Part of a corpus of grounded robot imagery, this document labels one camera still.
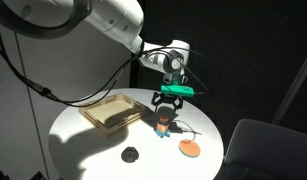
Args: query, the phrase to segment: green gripper part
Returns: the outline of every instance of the green gripper part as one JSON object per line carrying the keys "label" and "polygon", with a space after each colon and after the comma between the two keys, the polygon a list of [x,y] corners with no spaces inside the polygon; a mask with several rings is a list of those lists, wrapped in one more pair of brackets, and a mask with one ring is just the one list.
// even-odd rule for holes
{"label": "green gripper part", "polygon": [[161,92],[164,94],[173,94],[178,96],[193,97],[194,90],[188,86],[179,85],[161,85]]}

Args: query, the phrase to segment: black chair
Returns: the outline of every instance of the black chair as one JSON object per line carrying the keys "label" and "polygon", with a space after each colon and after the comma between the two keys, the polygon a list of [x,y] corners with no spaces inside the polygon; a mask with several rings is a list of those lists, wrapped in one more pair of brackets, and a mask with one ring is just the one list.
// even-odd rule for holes
{"label": "black chair", "polygon": [[246,168],[239,176],[242,179],[307,180],[307,135],[242,119],[234,130],[224,164],[225,171]]}

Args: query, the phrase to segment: dark background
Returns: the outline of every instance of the dark background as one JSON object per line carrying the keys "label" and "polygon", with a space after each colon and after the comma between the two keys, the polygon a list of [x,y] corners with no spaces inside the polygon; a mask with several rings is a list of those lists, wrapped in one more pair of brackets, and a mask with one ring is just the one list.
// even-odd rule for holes
{"label": "dark background", "polygon": [[[191,68],[212,89],[186,99],[219,129],[224,149],[242,118],[272,122],[307,57],[307,1],[142,0],[146,42],[183,40],[209,61],[190,55]],[[132,65],[131,87],[159,90],[162,74]],[[187,85],[202,90],[189,77]],[[307,134],[307,78],[282,119]]]}

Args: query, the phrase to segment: black round object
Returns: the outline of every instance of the black round object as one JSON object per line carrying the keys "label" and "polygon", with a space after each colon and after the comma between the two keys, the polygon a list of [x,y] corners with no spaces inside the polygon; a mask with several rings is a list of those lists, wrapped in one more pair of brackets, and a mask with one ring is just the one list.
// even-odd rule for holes
{"label": "black round object", "polygon": [[0,23],[24,36],[37,39],[58,38],[69,33],[90,14],[90,3],[89,0],[74,0],[72,14],[65,23],[56,27],[42,27],[22,19],[0,0]]}
{"label": "black round object", "polygon": [[127,163],[133,163],[139,158],[139,153],[134,147],[127,147],[121,154],[122,160]]}

